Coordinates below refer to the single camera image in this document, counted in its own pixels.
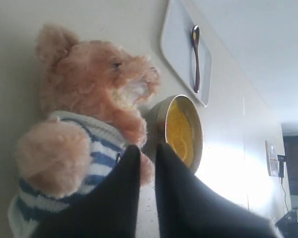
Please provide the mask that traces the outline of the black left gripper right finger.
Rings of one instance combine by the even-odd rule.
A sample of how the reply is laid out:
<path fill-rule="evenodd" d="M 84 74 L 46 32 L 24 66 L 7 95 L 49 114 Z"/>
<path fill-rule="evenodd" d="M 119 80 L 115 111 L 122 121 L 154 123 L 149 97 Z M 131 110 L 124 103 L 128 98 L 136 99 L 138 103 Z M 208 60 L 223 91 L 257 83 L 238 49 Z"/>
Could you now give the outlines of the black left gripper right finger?
<path fill-rule="evenodd" d="M 162 238 L 276 238 L 278 229 L 201 182 L 168 144 L 159 144 L 155 195 Z"/>

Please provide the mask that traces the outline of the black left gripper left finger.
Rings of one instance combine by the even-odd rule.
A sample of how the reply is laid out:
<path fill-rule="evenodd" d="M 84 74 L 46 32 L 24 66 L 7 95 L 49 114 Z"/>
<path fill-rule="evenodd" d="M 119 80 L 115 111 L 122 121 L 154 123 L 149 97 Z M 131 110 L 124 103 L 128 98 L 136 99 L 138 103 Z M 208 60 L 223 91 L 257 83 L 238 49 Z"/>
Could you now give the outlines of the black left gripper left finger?
<path fill-rule="evenodd" d="M 140 194 L 140 151 L 127 148 L 105 180 L 83 200 L 42 221 L 36 238 L 133 238 Z"/>

